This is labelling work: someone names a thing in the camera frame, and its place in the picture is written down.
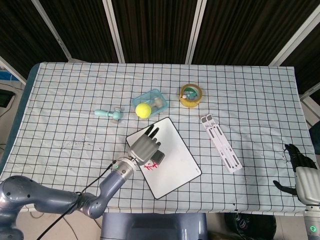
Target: light blue toy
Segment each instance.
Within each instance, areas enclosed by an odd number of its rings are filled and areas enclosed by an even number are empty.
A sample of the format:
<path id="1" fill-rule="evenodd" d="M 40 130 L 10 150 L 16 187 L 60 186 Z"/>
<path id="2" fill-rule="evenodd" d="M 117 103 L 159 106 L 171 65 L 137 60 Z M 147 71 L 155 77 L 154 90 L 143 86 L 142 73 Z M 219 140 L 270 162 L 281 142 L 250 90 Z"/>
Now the light blue toy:
<path id="1" fill-rule="evenodd" d="M 104 111 L 104 110 L 95 110 L 94 115 L 99 117 L 112 117 L 113 120 L 115 120 L 116 123 L 124 116 L 124 114 L 121 112 L 121 108 L 115 107 L 114 112 L 111 111 Z"/>

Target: plastic container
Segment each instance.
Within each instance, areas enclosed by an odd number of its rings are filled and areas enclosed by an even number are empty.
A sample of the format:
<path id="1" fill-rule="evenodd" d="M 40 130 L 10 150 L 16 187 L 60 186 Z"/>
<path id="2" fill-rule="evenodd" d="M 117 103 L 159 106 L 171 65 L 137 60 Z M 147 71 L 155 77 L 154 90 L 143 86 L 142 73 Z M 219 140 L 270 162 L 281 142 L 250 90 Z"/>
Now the plastic container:
<path id="1" fill-rule="evenodd" d="M 157 107 L 155 106 L 155 98 L 160 98 L 162 100 L 162 106 Z M 145 92 L 141 96 L 138 96 L 132 100 L 132 106 L 134 109 L 138 106 L 138 104 L 146 103 L 151 106 L 151 113 L 150 116 L 147 118 L 152 117 L 153 115 L 156 115 L 160 113 L 161 111 L 165 110 L 168 107 L 168 103 L 165 100 L 164 96 L 161 94 L 161 92 L 158 89 L 152 89 L 150 91 Z"/>

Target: green light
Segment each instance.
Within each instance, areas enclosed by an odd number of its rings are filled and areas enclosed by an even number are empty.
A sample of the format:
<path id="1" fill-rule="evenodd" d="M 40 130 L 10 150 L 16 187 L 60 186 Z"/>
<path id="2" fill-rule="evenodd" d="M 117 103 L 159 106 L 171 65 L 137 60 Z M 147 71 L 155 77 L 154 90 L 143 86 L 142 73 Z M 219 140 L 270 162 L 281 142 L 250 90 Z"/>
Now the green light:
<path id="1" fill-rule="evenodd" d="M 315 231 L 317 231 L 317 228 L 315 226 L 311 226 L 310 230 L 311 230 L 311 232 L 315 232 Z"/>

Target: tape roll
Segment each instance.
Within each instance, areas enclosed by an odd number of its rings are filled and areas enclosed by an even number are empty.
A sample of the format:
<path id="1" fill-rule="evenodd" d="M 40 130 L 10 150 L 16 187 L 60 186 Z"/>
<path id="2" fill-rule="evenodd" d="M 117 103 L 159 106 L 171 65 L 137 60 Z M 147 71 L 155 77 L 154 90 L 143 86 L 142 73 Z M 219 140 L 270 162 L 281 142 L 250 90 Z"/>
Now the tape roll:
<path id="1" fill-rule="evenodd" d="M 184 92 L 186 91 L 187 88 L 194 90 L 194 92 L 196 93 L 196 96 L 194 97 L 194 99 L 190 100 L 188 98 L 183 98 Z M 202 90 L 200 87 L 198 87 L 195 84 L 186 84 L 180 90 L 180 96 L 179 96 L 180 102 L 182 103 L 183 106 L 187 108 L 196 107 L 200 103 L 201 98 L 202 98 Z"/>

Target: black cable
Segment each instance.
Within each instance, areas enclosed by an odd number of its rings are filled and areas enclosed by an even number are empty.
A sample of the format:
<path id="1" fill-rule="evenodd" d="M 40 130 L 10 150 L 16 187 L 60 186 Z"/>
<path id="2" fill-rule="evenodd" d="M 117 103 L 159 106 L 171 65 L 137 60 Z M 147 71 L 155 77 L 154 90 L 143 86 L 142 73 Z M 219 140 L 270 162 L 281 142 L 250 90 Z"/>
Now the black cable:
<path id="1" fill-rule="evenodd" d="M 66 224 L 68 224 L 68 225 L 69 225 L 69 227 L 71 228 L 71 230 L 72 230 L 72 232 L 73 232 L 73 234 L 74 234 L 74 236 L 75 236 L 76 240 L 79 240 L 79 239 L 78 239 L 78 236 L 77 236 L 77 234 L 76 234 L 75 230 L 73 229 L 73 227 L 71 226 L 71 224 L 67 221 L 67 219 L 66 219 L 65 217 L 63 217 L 63 219 L 65 220 Z"/>
<path id="2" fill-rule="evenodd" d="M 32 211 L 30 212 L 30 216 L 31 216 L 33 219 L 40 219 L 40 218 L 42 218 L 43 215 L 45 215 L 45 214 L 42 213 L 40 216 L 33 216 L 33 215 L 32 215 Z"/>
<path id="3" fill-rule="evenodd" d="M 19 90 L 22 90 L 22 91 L 23 91 L 22 88 L 14 87 L 14 86 L 11 86 L 11 85 L 9 85 L 9 84 L 5 84 L 5 83 L 0 83 L 0 84 L 1 84 L 1 85 L 9 86 L 9 87 L 11 87 L 11 88 L 13 88 L 13 89 L 19 89 Z"/>
<path id="4" fill-rule="evenodd" d="M 13 95 L 13 100 L 12 100 L 12 102 L 11 102 L 10 107 L 8 108 L 7 111 L 5 111 L 4 113 L 2 113 L 2 114 L 0 115 L 0 118 L 1 118 L 3 115 L 5 115 L 5 114 L 12 108 L 12 105 L 14 104 L 15 99 L 16 99 L 16 95 Z"/>
<path id="5" fill-rule="evenodd" d="M 102 228 L 102 226 L 98 223 L 98 221 L 96 220 L 96 219 L 93 219 L 94 220 L 94 222 L 95 222 L 95 224 L 98 226 L 98 228 Z"/>
<path id="6" fill-rule="evenodd" d="M 83 195 L 83 193 L 92 184 L 94 184 L 96 181 L 98 181 L 115 163 L 116 163 L 116 161 L 113 160 L 112 163 L 110 163 L 110 165 L 104 170 L 104 172 L 99 177 L 97 177 L 93 182 L 91 182 L 89 185 L 87 185 L 81 192 L 76 192 L 79 196 L 78 196 L 78 199 L 75 201 L 75 203 L 67 211 L 65 211 L 60 217 L 58 217 L 57 220 L 55 220 L 50 226 L 48 226 L 47 229 L 44 230 L 43 233 L 41 233 L 41 235 L 36 240 L 40 240 L 54 225 L 56 225 L 57 222 L 59 222 L 65 215 L 67 215 L 80 202 L 81 196 Z"/>

